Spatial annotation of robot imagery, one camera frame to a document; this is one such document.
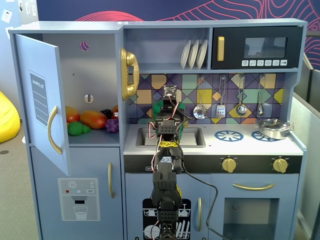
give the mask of telephone handset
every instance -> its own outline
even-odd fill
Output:
[[[124,48],[121,48],[120,57],[122,100],[125,101],[128,97],[133,96],[136,93],[139,85],[140,72],[137,57],[132,52],[128,52]],[[129,66],[133,66],[133,83],[129,83]]]

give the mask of gray floor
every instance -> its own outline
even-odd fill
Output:
[[[23,128],[0,143],[0,240],[38,240]],[[300,228],[294,240],[307,240]]]

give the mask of yellow bean bag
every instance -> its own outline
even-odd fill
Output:
[[[0,91],[0,143],[14,138],[20,129],[17,109]]]

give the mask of silver pot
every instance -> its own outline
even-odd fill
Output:
[[[272,139],[284,139],[289,135],[289,131],[294,129],[294,124],[279,119],[266,119],[260,120],[254,124],[256,128],[259,128],[259,132]]]

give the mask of black microwave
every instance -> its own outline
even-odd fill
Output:
[[[302,26],[214,28],[211,69],[297,68],[302,33]]]

